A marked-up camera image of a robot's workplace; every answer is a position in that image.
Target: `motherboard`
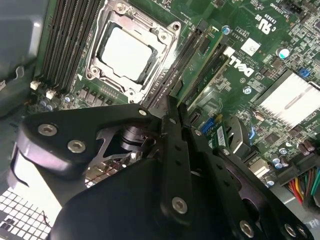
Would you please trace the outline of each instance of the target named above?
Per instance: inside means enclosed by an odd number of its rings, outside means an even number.
[[[319,85],[320,0],[51,0],[28,113],[170,94],[272,185],[319,150]]]

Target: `heatsink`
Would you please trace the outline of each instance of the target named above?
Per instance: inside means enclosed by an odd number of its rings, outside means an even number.
[[[291,129],[320,108],[320,91],[313,82],[287,70],[256,104]]]

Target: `silver heatsink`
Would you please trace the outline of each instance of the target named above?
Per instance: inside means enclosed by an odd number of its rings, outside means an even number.
[[[320,91],[287,70],[257,101],[261,109],[289,128],[320,108]]]

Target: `cpu socket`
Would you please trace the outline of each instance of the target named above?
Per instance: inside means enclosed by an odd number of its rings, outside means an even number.
[[[181,24],[164,27],[125,1],[106,1],[86,59],[86,78],[98,78],[140,103],[173,62]]]

